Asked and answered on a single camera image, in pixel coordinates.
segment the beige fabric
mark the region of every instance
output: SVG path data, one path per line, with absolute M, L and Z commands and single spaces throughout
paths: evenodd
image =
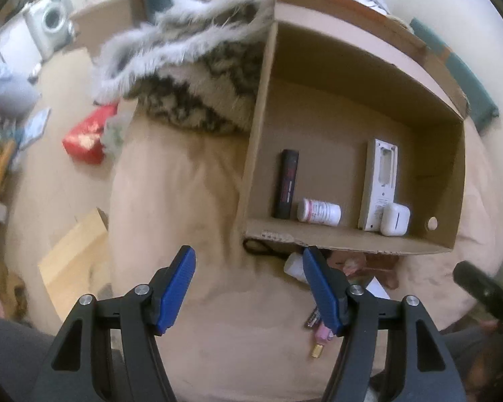
M 419 296 L 439 328 L 473 304 L 453 283 L 455 263 L 468 259 L 495 273 L 503 259 L 503 195 L 470 120 L 465 129 L 456 248 L 403 260 L 401 287 L 392 292 Z M 314 307 L 310 291 L 283 274 L 280 260 L 242 250 L 234 221 L 246 148 L 245 137 L 178 130 L 138 112 L 117 165 L 109 230 L 115 293 L 149 281 L 182 244 L 197 253 L 176 324 L 158 338 L 173 388 L 188 402 L 317 398 L 338 353 L 335 340 L 310 358 L 313 336 L 302 328 Z M 379 357 L 384 344 L 380 337 Z

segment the floor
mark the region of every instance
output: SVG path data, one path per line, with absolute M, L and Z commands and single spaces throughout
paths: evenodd
M 93 166 L 74 162 L 61 140 L 95 106 L 90 96 L 91 61 L 84 49 L 56 53 L 43 65 L 34 111 L 51 107 L 43 137 L 24 151 L 21 169 L 9 174 L 1 200 L 9 207 L 0 227 L 0 256 L 25 281 L 28 320 L 56 333 L 61 322 L 39 274 L 38 262 L 88 212 L 108 213 L 113 161 Z M 134 103 L 120 104 L 134 110 Z

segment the metal screw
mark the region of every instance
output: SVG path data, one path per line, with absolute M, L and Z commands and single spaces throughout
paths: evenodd
M 78 299 L 78 302 L 80 302 L 81 306 L 86 306 L 88 304 L 91 304 L 92 300 L 92 295 L 82 295 L 80 299 Z
M 149 293 L 149 286 L 147 284 L 140 284 L 134 288 L 134 293 L 137 295 L 146 295 Z
M 350 293 L 352 293 L 353 295 L 356 295 L 356 296 L 360 296 L 363 294 L 363 287 L 358 286 L 358 284 L 354 284 L 354 285 L 350 286 Z
M 419 298 L 414 296 L 414 295 L 408 295 L 406 297 L 406 302 L 408 303 L 409 306 L 415 307 L 419 305 Z

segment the pill bottle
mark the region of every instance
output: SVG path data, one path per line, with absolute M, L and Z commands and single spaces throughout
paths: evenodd
M 304 198 L 298 204 L 297 216 L 301 222 L 337 226 L 341 214 L 341 207 L 331 202 Z

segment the cardboard box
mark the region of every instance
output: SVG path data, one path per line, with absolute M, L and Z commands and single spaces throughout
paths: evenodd
M 63 321 L 79 297 L 111 290 L 107 220 L 98 208 L 77 223 L 39 262 L 41 278 Z
M 467 101 L 400 24 L 353 0 L 277 0 L 244 169 L 243 235 L 336 250 L 433 254 L 454 246 L 464 189 Z M 395 202 L 408 234 L 358 230 L 368 141 L 398 146 Z M 291 220 L 271 216 L 279 154 L 300 152 Z M 339 204 L 339 226 L 300 223 L 296 204 Z M 427 228 L 435 217 L 438 228 Z

